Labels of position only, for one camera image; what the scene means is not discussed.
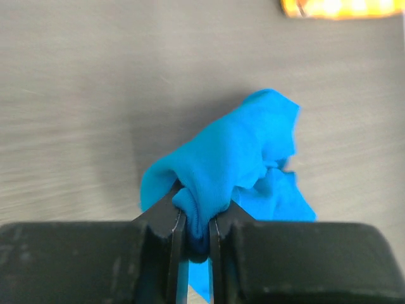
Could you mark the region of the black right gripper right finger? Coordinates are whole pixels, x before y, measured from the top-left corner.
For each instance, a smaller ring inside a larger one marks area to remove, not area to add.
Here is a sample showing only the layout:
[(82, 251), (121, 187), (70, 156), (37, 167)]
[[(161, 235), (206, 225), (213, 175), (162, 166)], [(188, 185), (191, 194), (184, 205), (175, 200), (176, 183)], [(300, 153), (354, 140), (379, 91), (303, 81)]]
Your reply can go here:
[(404, 302), (404, 276), (371, 225), (258, 221), (232, 203), (209, 242), (212, 303)]

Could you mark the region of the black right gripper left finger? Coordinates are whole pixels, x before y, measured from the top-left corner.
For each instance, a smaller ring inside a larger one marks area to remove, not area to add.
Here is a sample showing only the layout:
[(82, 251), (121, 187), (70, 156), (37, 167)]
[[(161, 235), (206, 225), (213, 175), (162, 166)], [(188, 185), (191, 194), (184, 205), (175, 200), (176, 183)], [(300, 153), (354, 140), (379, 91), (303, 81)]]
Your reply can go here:
[(130, 221), (16, 222), (1, 227), (2, 303), (185, 303), (179, 182)]

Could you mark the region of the blue t shirt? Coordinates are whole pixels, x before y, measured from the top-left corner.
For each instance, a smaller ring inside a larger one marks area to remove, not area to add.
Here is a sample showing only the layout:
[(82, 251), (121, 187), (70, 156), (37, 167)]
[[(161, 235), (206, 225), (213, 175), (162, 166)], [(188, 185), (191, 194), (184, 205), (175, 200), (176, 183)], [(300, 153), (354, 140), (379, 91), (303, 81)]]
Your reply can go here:
[(257, 220), (315, 221), (295, 173), (286, 170), (296, 152), (299, 110), (273, 89), (248, 96), (145, 172), (141, 209), (152, 207), (180, 182), (172, 202), (185, 212), (190, 245), (198, 253), (208, 250), (209, 221), (231, 202)]

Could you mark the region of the orange checkered cloth napkin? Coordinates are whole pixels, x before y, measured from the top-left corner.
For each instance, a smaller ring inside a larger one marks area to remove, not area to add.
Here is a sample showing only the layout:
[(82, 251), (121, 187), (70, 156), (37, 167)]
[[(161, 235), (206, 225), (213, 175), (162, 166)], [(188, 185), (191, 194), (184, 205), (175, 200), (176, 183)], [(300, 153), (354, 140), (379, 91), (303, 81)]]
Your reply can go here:
[(282, 0), (289, 18), (349, 20), (385, 18), (404, 12), (403, 0)]

